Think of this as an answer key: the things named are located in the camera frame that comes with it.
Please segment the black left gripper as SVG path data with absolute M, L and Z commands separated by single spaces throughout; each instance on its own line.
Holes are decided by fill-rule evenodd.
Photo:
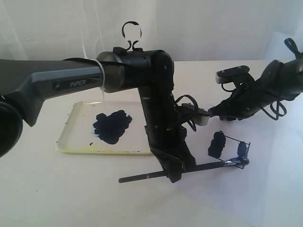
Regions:
M 183 126 L 170 131 L 144 127 L 152 154 L 158 159 L 172 183 L 179 181 L 183 169 L 196 166 L 196 160 L 186 144 L 187 130 Z

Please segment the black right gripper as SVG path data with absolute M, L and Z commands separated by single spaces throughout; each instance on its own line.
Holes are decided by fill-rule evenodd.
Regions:
M 236 88 L 229 98 L 208 109 L 208 113 L 210 117 L 218 116 L 221 121 L 241 121 L 252 117 L 261 109 L 255 98 L 250 89 Z

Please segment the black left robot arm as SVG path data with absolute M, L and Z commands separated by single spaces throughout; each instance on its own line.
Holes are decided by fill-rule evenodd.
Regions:
M 96 87 L 106 93 L 138 89 L 149 147 L 171 182 L 196 166 L 186 144 L 189 122 L 173 96 L 174 62 L 163 50 L 115 47 L 96 59 L 0 61 L 0 153 L 19 140 L 23 123 L 34 126 L 43 103 Z

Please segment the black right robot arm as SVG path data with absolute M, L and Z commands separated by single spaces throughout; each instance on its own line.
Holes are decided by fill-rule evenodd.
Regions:
M 303 54 L 292 38 L 284 43 L 295 59 L 285 63 L 273 60 L 258 79 L 250 75 L 246 65 L 218 71 L 216 83 L 233 83 L 235 88 L 229 90 L 229 98 L 208 110 L 210 116 L 234 121 L 250 118 L 260 110 L 274 121 L 285 116 L 287 109 L 281 102 L 293 101 L 303 92 Z

